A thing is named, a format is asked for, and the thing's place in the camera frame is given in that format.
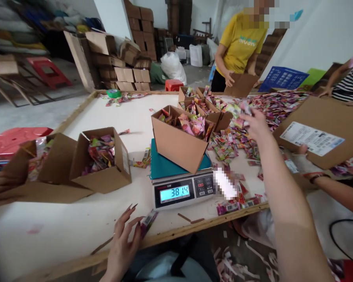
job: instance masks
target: blue plastic crate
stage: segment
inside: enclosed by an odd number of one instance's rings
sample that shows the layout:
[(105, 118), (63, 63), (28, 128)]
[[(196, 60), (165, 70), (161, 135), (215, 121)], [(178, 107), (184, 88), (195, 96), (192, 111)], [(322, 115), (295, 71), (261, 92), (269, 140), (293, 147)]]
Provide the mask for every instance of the blue plastic crate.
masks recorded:
[(271, 87), (296, 89), (309, 76), (305, 72), (285, 68), (272, 67), (267, 78), (264, 80), (259, 92), (269, 92)]

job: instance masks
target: wooden table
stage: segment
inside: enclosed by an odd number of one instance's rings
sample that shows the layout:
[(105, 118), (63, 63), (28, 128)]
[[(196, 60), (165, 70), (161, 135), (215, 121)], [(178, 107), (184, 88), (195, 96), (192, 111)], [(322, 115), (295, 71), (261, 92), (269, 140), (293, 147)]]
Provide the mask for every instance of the wooden table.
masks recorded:
[[(92, 93), (56, 129), (77, 139), (85, 130), (114, 126), (122, 135), (129, 158), (141, 160), (153, 138), (150, 108), (156, 111), (166, 105), (177, 105), (176, 92), (150, 92), (152, 95), (122, 103), (120, 107), (105, 107), (107, 100)], [(209, 152), (215, 161), (215, 153)], [(232, 170), (246, 177), (244, 185), (254, 193), (264, 193), (264, 184), (257, 178), (259, 167), (249, 166), (243, 150), (230, 164)], [(0, 269), (4, 280), (51, 281), (69, 273), (95, 266), (108, 255), (110, 244), (101, 252), (89, 255), (112, 237), (115, 221), (130, 205), (138, 203), (133, 217), (147, 215), (153, 208), (150, 169), (131, 167), (132, 183), (108, 194), (94, 194), (73, 204), (16, 202), (0, 207)], [(248, 209), (217, 216), (217, 203), (223, 197), (159, 213), (142, 242), (141, 248), (153, 246), (224, 222), (268, 208), (260, 204)], [(192, 221), (190, 224), (178, 216)]]

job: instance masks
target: digital scale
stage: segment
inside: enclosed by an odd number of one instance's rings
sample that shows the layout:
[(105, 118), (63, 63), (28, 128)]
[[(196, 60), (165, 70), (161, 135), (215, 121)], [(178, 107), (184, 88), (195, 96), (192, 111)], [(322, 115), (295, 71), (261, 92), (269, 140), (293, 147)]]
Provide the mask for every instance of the digital scale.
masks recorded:
[(150, 171), (154, 210), (170, 210), (189, 206), (208, 200), (216, 193), (212, 162), (206, 154), (198, 172), (191, 174), (158, 154), (156, 142), (152, 139)]

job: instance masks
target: red stool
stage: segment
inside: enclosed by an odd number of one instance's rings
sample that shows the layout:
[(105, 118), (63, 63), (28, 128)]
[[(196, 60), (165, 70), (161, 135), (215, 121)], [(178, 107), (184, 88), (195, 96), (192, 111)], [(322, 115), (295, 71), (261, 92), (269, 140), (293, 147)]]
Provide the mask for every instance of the red stool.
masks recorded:
[(166, 80), (165, 91), (179, 91), (180, 86), (184, 86), (180, 80)]
[(6, 165), (20, 148), (20, 144), (49, 135), (47, 127), (16, 127), (0, 134), (0, 167)]
[[(56, 85), (61, 83), (66, 83), (71, 86), (72, 83), (66, 78), (66, 76), (61, 72), (61, 70), (55, 66), (55, 64), (46, 57), (33, 57), (27, 58), (31, 66), (34, 70), (39, 74), (39, 76), (43, 79), (44, 82), (48, 84), (48, 86), (56, 90)], [(48, 67), (53, 70), (53, 73), (46, 74), (42, 68)]]

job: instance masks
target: tape roll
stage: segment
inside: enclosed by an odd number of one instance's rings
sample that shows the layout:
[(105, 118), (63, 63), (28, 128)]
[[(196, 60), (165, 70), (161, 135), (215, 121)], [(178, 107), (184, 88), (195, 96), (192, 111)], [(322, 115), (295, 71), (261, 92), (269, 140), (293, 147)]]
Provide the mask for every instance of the tape roll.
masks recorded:
[(109, 89), (106, 90), (106, 93), (112, 99), (120, 98), (122, 96), (122, 93), (118, 89)]

